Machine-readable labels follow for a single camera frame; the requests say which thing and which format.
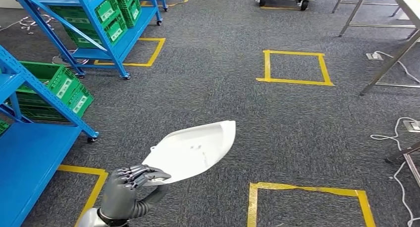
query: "robot finger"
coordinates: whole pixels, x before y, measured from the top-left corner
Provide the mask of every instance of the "robot finger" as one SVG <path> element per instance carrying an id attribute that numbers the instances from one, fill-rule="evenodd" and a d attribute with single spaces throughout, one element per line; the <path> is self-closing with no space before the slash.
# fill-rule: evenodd
<path id="1" fill-rule="evenodd" d="M 171 178 L 171 175 L 162 171 L 155 171 L 155 172 L 143 174 L 134 180 L 134 183 L 136 184 L 135 187 L 143 186 L 147 181 L 156 179 L 156 178 L 162 178 L 163 180 L 166 180 L 168 178 Z"/>

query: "metal table leg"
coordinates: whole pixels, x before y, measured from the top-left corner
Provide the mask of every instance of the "metal table leg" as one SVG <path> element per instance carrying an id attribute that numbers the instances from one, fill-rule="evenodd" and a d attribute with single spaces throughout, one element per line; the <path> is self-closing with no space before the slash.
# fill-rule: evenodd
<path id="1" fill-rule="evenodd" d="M 370 82 L 361 92 L 360 96 L 364 96 L 373 85 L 375 85 L 397 62 L 400 60 L 402 56 L 404 56 L 408 50 L 413 47 L 417 40 L 420 38 L 420 30 L 417 30 L 414 35 L 408 40 L 408 42 L 404 45 L 402 49 L 398 51 L 398 53 L 385 65 L 385 67 L 376 75 L 376 77 Z M 412 88 L 419 88 L 420 86 L 415 85 L 400 85 L 400 84 L 388 84 L 388 86 L 393 87 L 412 87 Z"/>
<path id="2" fill-rule="evenodd" d="M 349 28 L 350 23 L 352 22 L 353 18 L 355 17 L 357 11 L 359 10 L 360 6 L 362 6 L 363 2 L 365 0 L 359 0 L 356 7 L 354 8 L 352 14 L 350 15 L 349 19 L 346 22 L 346 25 L 343 27 L 343 29 L 340 32 L 340 35 L 338 37 L 342 37 L 344 33 L 346 32 L 347 28 Z"/>
<path id="3" fill-rule="evenodd" d="M 397 15 L 397 13 L 401 10 L 401 7 L 398 6 L 398 8 L 394 11 L 394 13 L 392 13 L 392 15 L 390 17 L 394 17 Z"/>
<path id="4" fill-rule="evenodd" d="M 340 3 L 341 3 L 342 1 L 343 1 L 343 0 L 338 0 L 337 4 L 335 5 L 335 7 L 334 7 L 334 9 L 332 10 L 332 12 L 331 12 L 331 13 L 335 13 L 335 12 L 337 11 L 338 6 L 340 5 Z"/>
<path id="5" fill-rule="evenodd" d="M 407 40 L 409 40 L 417 31 L 419 31 L 418 29 L 413 30 L 410 35 L 407 37 Z"/>

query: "yellow tape square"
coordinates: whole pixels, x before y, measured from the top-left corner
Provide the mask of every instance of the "yellow tape square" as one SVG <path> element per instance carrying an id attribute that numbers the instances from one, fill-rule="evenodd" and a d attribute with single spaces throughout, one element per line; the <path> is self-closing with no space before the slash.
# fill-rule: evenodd
<path id="1" fill-rule="evenodd" d="M 143 66 L 143 67 L 150 67 L 155 62 L 157 56 L 159 55 L 160 51 L 162 50 L 163 44 L 166 41 L 166 38 L 139 38 L 139 41 L 157 41 L 157 46 L 155 51 L 153 52 L 152 56 L 150 57 L 147 63 L 123 63 L 124 66 Z M 99 62 L 99 60 L 95 60 L 95 65 L 114 65 L 112 62 Z"/>
<path id="2" fill-rule="evenodd" d="M 284 83 L 297 83 L 297 84 L 307 84 L 307 85 L 322 85 L 322 86 L 334 86 L 332 84 L 327 67 L 324 61 L 324 55 L 321 53 L 306 53 L 306 52 L 291 52 L 291 51 L 274 51 L 274 50 L 264 50 L 264 78 L 256 78 L 259 82 L 284 82 Z M 279 54 L 279 55 L 301 55 L 301 56 L 316 56 L 318 57 L 319 66 L 321 68 L 322 76 L 324 78 L 323 82 L 319 81 L 306 81 L 306 80 L 292 80 L 292 79 L 278 79 L 271 77 L 271 63 L 270 63 L 270 54 Z"/>
<path id="3" fill-rule="evenodd" d="M 330 187 L 293 186 L 289 184 L 269 183 L 269 182 L 250 183 L 247 227 L 257 227 L 258 189 L 269 189 L 269 190 L 301 189 L 305 191 L 328 192 L 334 195 L 341 195 L 341 196 L 354 196 L 359 199 L 360 208 L 363 213 L 363 218 L 365 220 L 366 227 L 376 227 L 375 221 L 373 220 L 372 211 L 370 210 L 368 196 L 366 195 L 366 192 L 363 190 L 352 190 L 352 189 L 341 189 L 341 188 L 330 188 Z"/>
<path id="4" fill-rule="evenodd" d="M 181 3 L 186 3 L 188 1 L 189 0 L 184 0 L 183 2 L 179 2 L 179 3 L 175 3 L 175 4 L 170 4 L 170 5 L 168 4 L 167 6 L 174 6 L 174 5 L 178 5 L 178 4 L 181 4 Z M 141 6 L 152 6 L 152 5 L 150 4 L 150 1 L 144 0 L 144 1 L 142 1 Z"/>
<path id="5" fill-rule="evenodd" d="M 70 171 L 76 173 L 84 173 L 84 174 L 91 174 L 91 175 L 98 175 L 98 180 L 95 183 L 95 186 L 92 189 L 92 192 L 86 201 L 85 206 L 83 207 L 82 212 L 80 213 L 79 217 L 77 218 L 77 222 L 74 227 L 77 227 L 80 218 L 82 218 L 83 214 L 89 209 L 92 208 L 98 198 L 99 192 L 101 191 L 103 185 L 105 184 L 105 180 L 108 177 L 108 173 L 104 169 L 94 169 L 94 168 L 86 168 L 86 167 L 78 167 L 78 166 L 69 166 L 69 165 L 60 165 L 57 171 Z"/>

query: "white plastic part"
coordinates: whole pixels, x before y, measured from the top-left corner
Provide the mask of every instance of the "white plastic part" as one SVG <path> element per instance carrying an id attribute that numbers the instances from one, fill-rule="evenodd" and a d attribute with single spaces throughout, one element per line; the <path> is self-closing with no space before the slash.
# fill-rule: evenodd
<path id="1" fill-rule="evenodd" d="M 144 159 L 144 165 L 163 170 L 172 177 L 148 181 L 163 185 L 201 174 L 219 162 L 232 147 L 236 123 L 227 120 L 170 133 Z"/>

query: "table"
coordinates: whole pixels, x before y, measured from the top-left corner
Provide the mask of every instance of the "table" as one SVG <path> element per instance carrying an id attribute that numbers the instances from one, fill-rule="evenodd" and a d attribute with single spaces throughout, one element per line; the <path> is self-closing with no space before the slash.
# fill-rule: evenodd
<path id="1" fill-rule="evenodd" d="M 359 0 L 355 9 L 351 13 L 349 19 L 346 22 L 346 25 L 340 32 L 338 37 L 342 37 L 346 32 L 348 27 L 382 27 L 382 28 L 414 28 L 414 31 L 409 35 L 408 41 L 401 48 L 397 54 L 384 66 L 384 68 L 375 76 L 375 78 L 370 82 L 361 92 L 360 96 L 364 96 L 374 85 L 378 86 L 390 86 L 390 87 L 408 87 L 408 88 L 420 88 L 420 85 L 409 85 L 409 84 L 395 84 L 395 83 L 385 83 L 379 82 L 379 80 L 389 71 L 402 56 L 404 56 L 408 50 L 410 50 L 415 44 L 416 41 L 420 39 L 420 3 L 418 0 L 395 0 L 399 7 L 407 14 L 410 20 L 413 22 L 413 25 L 360 25 L 352 24 L 352 20 L 358 12 L 359 8 L 364 4 L 365 0 Z"/>
<path id="2" fill-rule="evenodd" d="M 394 83 L 384 83 L 384 82 L 378 82 L 396 63 L 400 60 L 402 56 L 404 56 L 408 50 L 410 50 L 417 42 L 417 40 L 420 39 L 420 0 L 395 0 L 399 7 L 406 13 L 406 15 L 410 18 L 412 23 L 414 24 L 413 27 L 415 30 L 411 33 L 409 36 L 409 40 L 406 42 L 406 44 L 397 52 L 397 54 L 386 63 L 386 65 L 382 68 L 382 70 L 375 76 L 375 78 L 370 82 L 361 92 L 360 96 L 364 96 L 374 85 L 379 86 L 391 86 L 391 87 L 408 87 L 408 88 L 420 88 L 420 85 L 407 85 L 407 84 L 394 84 Z M 354 18 L 355 14 L 359 10 L 360 6 L 363 4 L 364 0 L 359 0 L 356 8 L 353 10 L 349 20 L 347 21 L 346 25 L 344 26 L 343 30 L 340 33 L 341 37 L 346 29 L 351 25 L 351 21 Z M 365 26 L 365 27 L 392 27 L 390 25 L 356 25 L 356 26 Z M 410 157 L 410 153 L 414 151 L 420 150 L 420 142 L 412 145 L 410 148 L 406 150 L 402 150 L 400 152 L 397 152 L 396 154 L 388 157 L 386 159 L 387 162 L 395 162 L 400 157 L 404 157 L 406 160 L 417 184 L 420 186 L 420 174 L 413 162 L 413 160 Z"/>

